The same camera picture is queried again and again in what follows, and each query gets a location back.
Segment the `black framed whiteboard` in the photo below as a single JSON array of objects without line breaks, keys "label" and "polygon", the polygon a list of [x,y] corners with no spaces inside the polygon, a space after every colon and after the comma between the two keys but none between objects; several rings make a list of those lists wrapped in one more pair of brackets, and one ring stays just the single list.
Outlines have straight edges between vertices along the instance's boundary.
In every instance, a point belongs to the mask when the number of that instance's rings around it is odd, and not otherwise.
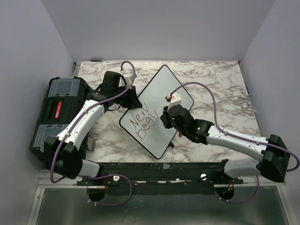
[{"label": "black framed whiteboard", "polygon": [[161,159],[177,131],[166,129],[160,119],[165,97],[181,86],[167,65],[163,65],[138,96],[142,108],[127,110],[119,125],[140,143],[154,158]]}]

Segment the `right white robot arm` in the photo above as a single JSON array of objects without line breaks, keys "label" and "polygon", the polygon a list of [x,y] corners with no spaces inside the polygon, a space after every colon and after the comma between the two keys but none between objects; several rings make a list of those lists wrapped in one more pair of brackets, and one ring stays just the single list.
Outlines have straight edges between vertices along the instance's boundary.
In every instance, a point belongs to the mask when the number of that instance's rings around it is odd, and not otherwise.
[{"label": "right white robot arm", "polygon": [[274,182],[285,180],[290,154],[277,135],[269,138],[236,132],[231,135],[224,128],[218,129],[213,122],[194,119],[181,105],[165,106],[160,119],[166,129],[174,128],[194,143],[221,146],[248,156],[240,160],[225,160],[225,166],[215,173],[217,181],[222,184],[232,178],[252,175],[262,175]]}]

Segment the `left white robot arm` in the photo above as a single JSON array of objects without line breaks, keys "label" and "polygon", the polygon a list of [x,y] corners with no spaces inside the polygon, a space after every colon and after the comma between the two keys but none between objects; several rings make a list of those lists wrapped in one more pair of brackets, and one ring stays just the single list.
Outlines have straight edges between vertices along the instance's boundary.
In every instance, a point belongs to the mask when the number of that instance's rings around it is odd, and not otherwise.
[{"label": "left white robot arm", "polygon": [[45,163],[51,174],[63,178],[88,177],[93,185],[103,182],[103,166],[83,159],[80,146],[96,121],[114,104],[127,109],[142,107],[133,82],[136,74],[130,75],[107,71],[99,88],[92,90],[83,107],[70,124],[56,137],[48,137],[44,142]]}]

